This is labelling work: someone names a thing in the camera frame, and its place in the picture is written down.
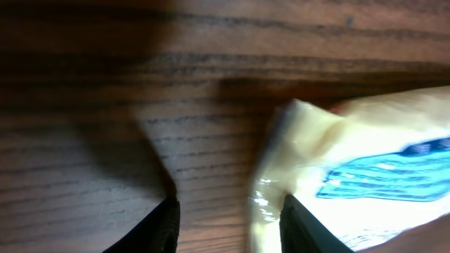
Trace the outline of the yellow snack bag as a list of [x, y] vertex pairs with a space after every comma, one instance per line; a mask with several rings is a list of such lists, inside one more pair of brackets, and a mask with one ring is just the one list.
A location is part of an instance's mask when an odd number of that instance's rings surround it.
[[449, 87], [278, 111], [249, 185], [249, 250], [282, 252], [284, 197], [354, 252], [449, 213]]

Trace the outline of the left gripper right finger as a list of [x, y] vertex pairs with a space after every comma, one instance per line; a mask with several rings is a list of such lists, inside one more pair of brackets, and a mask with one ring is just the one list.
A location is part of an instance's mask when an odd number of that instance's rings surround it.
[[282, 253], [354, 253], [293, 195], [284, 197], [279, 228]]

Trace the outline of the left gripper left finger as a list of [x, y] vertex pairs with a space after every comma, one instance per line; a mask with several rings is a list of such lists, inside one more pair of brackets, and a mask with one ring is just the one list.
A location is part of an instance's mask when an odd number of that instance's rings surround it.
[[175, 253], [179, 237], [180, 211], [177, 198], [167, 197], [103, 253]]

